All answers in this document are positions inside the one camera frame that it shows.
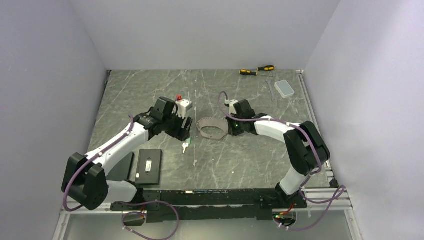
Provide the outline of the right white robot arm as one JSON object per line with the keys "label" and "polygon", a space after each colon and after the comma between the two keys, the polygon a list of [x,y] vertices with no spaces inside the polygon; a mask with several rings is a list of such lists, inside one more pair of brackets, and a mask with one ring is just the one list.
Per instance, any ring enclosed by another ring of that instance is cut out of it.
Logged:
{"label": "right white robot arm", "polygon": [[256,114],[248,100],[225,100],[229,108],[228,133],[238,136],[250,133],[280,141],[286,146],[290,169],[276,185],[276,203],[287,208],[295,201],[295,193],[312,173],[321,169],[330,159],[331,152],[311,121],[285,122],[265,113]]}

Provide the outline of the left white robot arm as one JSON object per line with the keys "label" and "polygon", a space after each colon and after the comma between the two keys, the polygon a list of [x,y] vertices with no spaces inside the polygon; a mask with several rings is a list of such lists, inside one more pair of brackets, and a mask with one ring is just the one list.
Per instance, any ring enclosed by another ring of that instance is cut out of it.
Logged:
{"label": "left white robot arm", "polygon": [[179,95],[160,97],[148,111],[131,115],[129,124],[97,149],[71,155],[61,186],[63,209],[92,211],[103,203],[139,209],[145,201],[143,187],[131,180],[107,180],[107,176],[130,152],[161,133],[185,142],[190,137],[193,119],[188,112],[192,107],[192,101]]}

